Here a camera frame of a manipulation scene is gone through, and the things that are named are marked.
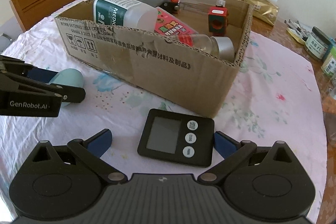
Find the small green label box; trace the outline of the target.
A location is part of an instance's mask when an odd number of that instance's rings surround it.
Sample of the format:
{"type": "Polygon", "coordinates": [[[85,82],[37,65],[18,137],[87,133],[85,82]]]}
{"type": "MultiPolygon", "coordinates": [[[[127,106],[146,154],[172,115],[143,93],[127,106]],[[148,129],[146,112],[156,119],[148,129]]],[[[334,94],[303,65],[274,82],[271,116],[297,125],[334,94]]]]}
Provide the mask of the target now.
{"type": "Polygon", "coordinates": [[[321,70],[327,77],[331,78],[336,72],[336,49],[335,46],[330,50],[327,55],[323,65],[321,66],[321,70]]]}

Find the large clear snack jar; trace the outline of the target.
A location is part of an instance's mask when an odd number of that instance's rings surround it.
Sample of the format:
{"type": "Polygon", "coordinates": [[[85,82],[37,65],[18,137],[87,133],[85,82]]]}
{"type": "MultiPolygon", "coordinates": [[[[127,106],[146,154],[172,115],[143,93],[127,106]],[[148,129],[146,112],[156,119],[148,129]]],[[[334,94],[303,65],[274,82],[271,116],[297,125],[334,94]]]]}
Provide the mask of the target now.
{"type": "Polygon", "coordinates": [[[322,101],[322,111],[327,140],[335,147],[335,87],[329,89],[329,94],[322,101]]]}

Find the light blue oval case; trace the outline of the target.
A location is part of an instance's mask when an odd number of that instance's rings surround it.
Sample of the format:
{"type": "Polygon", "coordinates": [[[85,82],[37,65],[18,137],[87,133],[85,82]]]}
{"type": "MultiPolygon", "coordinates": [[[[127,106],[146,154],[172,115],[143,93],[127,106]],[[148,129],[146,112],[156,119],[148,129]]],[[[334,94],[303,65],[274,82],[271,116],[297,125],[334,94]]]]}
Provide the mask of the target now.
{"type": "Polygon", "coordinates": [[[57,73],[49,81],[49,84],[70,87],[64,88],[66,93],[63,94],[61,107],[66,107],[70,103],[80,103],[85,98],[86,92],[84,90],[84,77],[77,69],[64,69],[63,71],[57,73]]]}

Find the grey shark plush toy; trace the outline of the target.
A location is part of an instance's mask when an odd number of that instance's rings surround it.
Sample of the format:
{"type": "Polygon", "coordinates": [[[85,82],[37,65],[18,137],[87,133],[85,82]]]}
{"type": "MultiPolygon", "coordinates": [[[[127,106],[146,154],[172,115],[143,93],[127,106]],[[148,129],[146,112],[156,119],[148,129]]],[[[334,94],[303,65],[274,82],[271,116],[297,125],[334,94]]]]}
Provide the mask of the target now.
{"type": "Polygon", "coordinates": [[[170,3],[170,0],[138,0],[142,3],[150,5],[152,7],[167,7],[170,3]]]}

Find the red toy cube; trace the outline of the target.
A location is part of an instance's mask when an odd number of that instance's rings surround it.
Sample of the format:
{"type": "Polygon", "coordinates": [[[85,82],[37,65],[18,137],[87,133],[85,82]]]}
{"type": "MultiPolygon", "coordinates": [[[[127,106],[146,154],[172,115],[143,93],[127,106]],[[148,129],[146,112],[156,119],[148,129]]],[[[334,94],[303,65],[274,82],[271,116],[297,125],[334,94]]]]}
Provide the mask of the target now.
{"type": "Polygon", "coordinates": [[[213,36],[225,36],[228,26],[228,9],[226,7],[211,6],[208,12],[209,32],[213,36]]]}

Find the clear jar of capsules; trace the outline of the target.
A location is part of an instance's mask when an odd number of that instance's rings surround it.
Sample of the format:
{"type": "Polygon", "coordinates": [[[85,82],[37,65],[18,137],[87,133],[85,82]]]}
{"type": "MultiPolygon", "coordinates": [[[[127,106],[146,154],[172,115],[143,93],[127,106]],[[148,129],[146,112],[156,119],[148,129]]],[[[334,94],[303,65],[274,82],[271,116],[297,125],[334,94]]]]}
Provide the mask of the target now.
{"type": "Polygon", "coordinates": [[[202,50],[214,57],[234,62],[235,50],[233,42],[226,36],[207,36],[204,34],[184,34],[170,37],[188,46],[202,50]]]}

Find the brown cardboard box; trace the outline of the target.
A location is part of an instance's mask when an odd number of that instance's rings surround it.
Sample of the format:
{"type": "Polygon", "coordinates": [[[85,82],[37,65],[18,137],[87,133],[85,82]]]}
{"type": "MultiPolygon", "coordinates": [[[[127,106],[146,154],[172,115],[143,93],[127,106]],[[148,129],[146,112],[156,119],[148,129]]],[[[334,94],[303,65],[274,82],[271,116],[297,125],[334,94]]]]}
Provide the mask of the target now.
{"type": "Polygon", "coordinates": [[[81,1],[55,18],[67,53],[81,62],[183,108],[213,118],[220,110],[244,59],[252,7],[224,0],[227,35],[235,59],[220,60],[160,34],[105,26],[93,20],[93,1],[81,1]]]}

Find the clear plastic bottle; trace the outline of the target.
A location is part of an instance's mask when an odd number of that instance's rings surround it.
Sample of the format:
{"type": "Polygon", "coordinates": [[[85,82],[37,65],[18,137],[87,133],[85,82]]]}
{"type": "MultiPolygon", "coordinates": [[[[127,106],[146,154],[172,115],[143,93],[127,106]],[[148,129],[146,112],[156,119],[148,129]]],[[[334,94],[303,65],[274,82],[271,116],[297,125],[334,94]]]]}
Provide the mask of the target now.
{"type": "Polygon", "coordinates": [[[225,0],[178,0],[179,11],[207,14],[210,7],[225,7],[225,0]]]}

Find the white plastic bottle green label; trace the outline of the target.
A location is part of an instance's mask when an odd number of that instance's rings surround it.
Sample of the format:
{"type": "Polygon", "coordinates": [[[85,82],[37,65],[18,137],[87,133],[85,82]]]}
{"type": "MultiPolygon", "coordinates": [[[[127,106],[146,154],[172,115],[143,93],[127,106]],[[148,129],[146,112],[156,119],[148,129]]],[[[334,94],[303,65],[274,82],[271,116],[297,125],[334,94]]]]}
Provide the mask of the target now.
{"type": "Polygon", "coordinates": [[[154,32],[158,11],[138,0],[94,0],[93,20],[106,26],[124,26],[154,32]]]}

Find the pink floral tablecloth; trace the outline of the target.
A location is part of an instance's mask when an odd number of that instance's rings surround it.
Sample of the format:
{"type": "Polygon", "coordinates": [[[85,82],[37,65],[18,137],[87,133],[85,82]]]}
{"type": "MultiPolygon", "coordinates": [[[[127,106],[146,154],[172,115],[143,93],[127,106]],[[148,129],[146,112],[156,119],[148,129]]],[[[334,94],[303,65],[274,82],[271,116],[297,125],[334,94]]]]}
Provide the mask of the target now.
{"type": "MultiPolygon", "coordinates": [[[[149,110],[184,113],[184,108],[70,57],[53,15],[21,34],[4,54],[52,71],[77,69],[84,76],[87,94],[82,103],[63,107],[57,118],[1,117],[1,223],[15,218],[9,184],[40,140],[64,145],[108,128],[113,143],[102,158],[125,174],[201,172],[138,155],[149,110]]],[[[285,141],[314,183],[316,195],[308,217],[312,222],[318,219],[327,143],[321,97],[309,61],[252,32],[240,71],[214,121],[217,130],[236,140],[249,139],[259,146],[285,141]]]]}

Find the black toy cube orange wheels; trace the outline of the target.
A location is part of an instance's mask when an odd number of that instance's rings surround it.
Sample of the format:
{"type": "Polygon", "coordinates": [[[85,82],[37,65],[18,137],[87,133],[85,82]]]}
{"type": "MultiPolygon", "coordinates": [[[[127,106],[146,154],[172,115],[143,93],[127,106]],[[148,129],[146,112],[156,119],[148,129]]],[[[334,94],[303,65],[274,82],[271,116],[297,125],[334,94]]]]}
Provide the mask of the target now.
{"type": "Polygon", "coordinates": [[[179,10],[179,0],[162,0],[159,7],[170,14],[176,14],[179,10]]]}

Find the pink card pack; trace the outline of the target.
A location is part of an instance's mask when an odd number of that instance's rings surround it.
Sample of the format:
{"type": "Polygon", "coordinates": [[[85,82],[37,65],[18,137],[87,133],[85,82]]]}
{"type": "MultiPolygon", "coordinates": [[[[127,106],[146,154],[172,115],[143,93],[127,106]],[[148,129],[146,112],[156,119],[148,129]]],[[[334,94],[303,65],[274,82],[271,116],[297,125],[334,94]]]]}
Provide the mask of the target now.
{"type": "Polygon", "coordinates": [[[175,16],[171,15],[167,11],[157,7],[157,21],[155,24],[154,32],[160,35],[172,36],[172,35],[190,35],[197,34],[198,32],[180,21],[175,16]]]}

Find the glass jar black lid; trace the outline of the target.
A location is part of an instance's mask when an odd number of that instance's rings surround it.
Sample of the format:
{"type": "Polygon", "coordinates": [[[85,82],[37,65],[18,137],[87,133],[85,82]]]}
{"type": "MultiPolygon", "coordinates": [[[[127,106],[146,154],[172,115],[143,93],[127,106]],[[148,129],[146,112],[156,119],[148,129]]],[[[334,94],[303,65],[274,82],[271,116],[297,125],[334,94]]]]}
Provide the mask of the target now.
{"type": "Polygon", "coordinates": [[[312,57],[322,60],[330,46],[330,39],[318,27],[314,26],[305,42],[305,49],[312,57]]]}

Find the black digital timer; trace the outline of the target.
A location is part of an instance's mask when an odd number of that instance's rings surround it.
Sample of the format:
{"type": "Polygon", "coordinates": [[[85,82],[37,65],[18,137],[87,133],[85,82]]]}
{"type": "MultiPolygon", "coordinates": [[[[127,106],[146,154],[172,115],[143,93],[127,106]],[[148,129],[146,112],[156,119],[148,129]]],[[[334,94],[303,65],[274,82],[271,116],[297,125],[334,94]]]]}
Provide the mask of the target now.
{"type": "Polygon", "coordinates": [[[178,164],[212,164],[215,122],[211,118],[150,109],[137,152],[178,164]]]}

